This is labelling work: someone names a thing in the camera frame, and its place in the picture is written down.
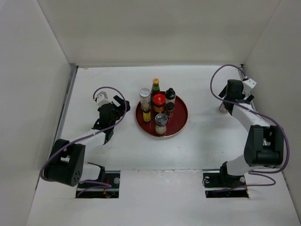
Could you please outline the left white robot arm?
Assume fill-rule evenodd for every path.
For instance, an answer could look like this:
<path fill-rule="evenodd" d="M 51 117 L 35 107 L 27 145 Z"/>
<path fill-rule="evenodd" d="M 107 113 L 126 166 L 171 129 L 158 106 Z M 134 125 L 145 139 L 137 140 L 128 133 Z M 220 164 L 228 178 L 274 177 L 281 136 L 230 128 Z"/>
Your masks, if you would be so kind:
<path fill-rule="evenodd" d="M 55 141 L 49 159 L 40 171 L 41 179 L 71 187 L 81 183 L 85 155 L 88 151 L 108 143 L 114 134 L 114 128 L 130 110 L 129 102 L 124 96 L 115 95 L 113 99 L 119 105 L 108 101 L 104 94 L 96 97 L 99 118 L 86 135 L 73 141 Z"/>

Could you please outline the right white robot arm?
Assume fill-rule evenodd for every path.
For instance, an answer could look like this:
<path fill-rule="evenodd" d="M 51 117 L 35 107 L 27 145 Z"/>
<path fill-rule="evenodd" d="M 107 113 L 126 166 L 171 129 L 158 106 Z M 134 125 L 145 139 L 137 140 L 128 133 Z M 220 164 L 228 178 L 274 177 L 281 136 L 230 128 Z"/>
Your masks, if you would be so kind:
<path fill-rule="evenodd" d="M 284 135 L 278 126 L 270 125 L 251 106 L 253 96 L 246 92 L 255 86 L 251 79 L 228 80 L 219 94 L 222 106 L 248 132 L 244 153 L 220 167 L 218 181 L 223 186 L 238 185 L 244 174 L 254 170 L 280 166 L 284 158 Z"/>

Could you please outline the green red sauce bottle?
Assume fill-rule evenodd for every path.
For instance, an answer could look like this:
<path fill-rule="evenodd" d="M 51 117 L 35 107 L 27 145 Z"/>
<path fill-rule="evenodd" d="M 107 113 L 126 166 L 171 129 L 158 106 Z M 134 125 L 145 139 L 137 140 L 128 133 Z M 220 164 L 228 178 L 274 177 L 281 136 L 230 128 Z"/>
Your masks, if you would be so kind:
<path fill-rule="evenodd" d="M 160 93 L 160 86 L 159 86 L 159 79 L 158 78 L 154 78 L 152 81 L 152 88 L 151 88 L 151 99 L 153 99 L 153 97 L 156 94 Z"/>

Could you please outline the small black-lid pepper bottle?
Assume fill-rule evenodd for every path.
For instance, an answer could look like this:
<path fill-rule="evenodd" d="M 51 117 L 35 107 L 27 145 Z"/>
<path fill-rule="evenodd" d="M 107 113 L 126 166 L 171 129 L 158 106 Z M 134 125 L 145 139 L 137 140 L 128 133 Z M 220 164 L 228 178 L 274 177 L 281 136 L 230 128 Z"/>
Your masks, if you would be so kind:
<path fill-rule="evenodd" d="M 166 115 L 168 118 L 172 117 L 174 113 L 174 103 L 168 102 L 166 105 Z"/>

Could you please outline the black-cap white shaker bottle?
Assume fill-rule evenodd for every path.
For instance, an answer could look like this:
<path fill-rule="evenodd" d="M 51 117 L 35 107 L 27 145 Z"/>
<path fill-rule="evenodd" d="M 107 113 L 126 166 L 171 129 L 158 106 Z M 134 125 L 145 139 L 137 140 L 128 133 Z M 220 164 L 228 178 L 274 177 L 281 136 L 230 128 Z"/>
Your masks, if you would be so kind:
<path fill-rule="evenodd" d="M 175 93 L 175 91 L 174 91 L 173 88 L 169 88 L 169 89 L 165 92 L 165 99 L 166 99 L 166 104 L 168 104 L 168 103 L 173 103 L 173 104 L 175 104 L 176 93 Z"/>

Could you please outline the red-lid dark sauce jar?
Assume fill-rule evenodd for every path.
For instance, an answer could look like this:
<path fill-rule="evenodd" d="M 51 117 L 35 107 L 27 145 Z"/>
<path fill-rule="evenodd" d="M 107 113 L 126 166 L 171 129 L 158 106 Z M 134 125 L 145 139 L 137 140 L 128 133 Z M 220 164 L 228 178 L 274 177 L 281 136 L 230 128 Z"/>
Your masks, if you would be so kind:
<path fill-rule="evenodd" d="M 166 98 L 163 94 L 156 94 L 153 97 L 153 110 L 155 114 L 163 113 L 165 110 Z"/>

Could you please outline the white-lid red-label jar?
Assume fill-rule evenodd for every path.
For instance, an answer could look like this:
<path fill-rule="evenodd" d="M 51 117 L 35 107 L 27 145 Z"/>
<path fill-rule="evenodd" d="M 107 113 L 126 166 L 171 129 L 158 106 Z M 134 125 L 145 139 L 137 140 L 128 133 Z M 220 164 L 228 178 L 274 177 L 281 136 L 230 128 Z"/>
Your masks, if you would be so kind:
<path fill-rule="evenodd" d="M 221 113 L 229 113 L 229 104 L 226 102 L 221 102 L 219 106 L 219 111 Z"/>

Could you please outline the grey-cap white shaker bottle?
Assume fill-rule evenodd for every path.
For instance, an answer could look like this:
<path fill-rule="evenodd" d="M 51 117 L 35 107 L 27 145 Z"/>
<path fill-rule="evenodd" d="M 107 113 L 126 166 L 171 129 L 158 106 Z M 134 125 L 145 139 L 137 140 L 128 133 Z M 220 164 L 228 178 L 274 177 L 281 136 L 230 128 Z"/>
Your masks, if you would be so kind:
<path fill-rule="evenodd" d="M 157 134 L 165 134 L 166 133 L 166 124 L 168 121 L 168 117 L 164 113 L 159 113 L 155 116 L 155 131 Z"/>

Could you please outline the small yellow-label brown bottle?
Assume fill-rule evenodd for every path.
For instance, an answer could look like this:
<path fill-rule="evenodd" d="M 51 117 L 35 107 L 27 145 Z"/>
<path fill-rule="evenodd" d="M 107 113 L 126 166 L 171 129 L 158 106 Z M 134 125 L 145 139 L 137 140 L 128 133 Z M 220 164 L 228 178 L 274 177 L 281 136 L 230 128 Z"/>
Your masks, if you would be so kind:
<path fill-rule="evenodd" d="M 143 120 L 145 122 L 151 121 L 151 109 L 148 103 L 143 104 Z"/>

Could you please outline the silver-lid white spice jar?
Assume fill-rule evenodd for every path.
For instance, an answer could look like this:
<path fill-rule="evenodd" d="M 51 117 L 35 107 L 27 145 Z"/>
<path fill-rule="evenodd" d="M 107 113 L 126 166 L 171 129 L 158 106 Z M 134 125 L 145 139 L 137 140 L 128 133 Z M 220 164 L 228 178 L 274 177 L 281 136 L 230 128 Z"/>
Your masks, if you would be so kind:
<path fill-rule="evenodd" d="M 139 96 L 140 96 L 140 105 L 142 109 L 145 103 L 147 103 L 149 107 L 151 107 L 151 91 L 148 88 L 142 88 L 139 91 Z"/>

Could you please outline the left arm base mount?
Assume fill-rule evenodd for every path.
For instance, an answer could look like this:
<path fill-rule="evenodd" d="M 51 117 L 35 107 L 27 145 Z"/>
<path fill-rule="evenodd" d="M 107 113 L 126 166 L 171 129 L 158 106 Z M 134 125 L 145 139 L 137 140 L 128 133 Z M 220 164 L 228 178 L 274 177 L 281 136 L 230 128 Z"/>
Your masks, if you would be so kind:
<path fill-rule="evenodd" d="M 89 162 L 84 165 L 75 197 L 78 199 L 119 198 L 120 178 L 119 170 L 106 170 L 104 166 Z"/>

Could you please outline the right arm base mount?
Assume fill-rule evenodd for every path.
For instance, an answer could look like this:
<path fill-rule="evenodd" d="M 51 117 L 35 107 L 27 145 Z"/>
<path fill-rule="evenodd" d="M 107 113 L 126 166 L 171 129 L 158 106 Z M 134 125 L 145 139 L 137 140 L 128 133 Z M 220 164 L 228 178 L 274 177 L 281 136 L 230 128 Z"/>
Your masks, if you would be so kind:
<path fill-rule="evenodd" d="M 202 184 L 206 198 L 249 198 L 244 176 L 221 177 L 219 170 L 204 170 Z"/>

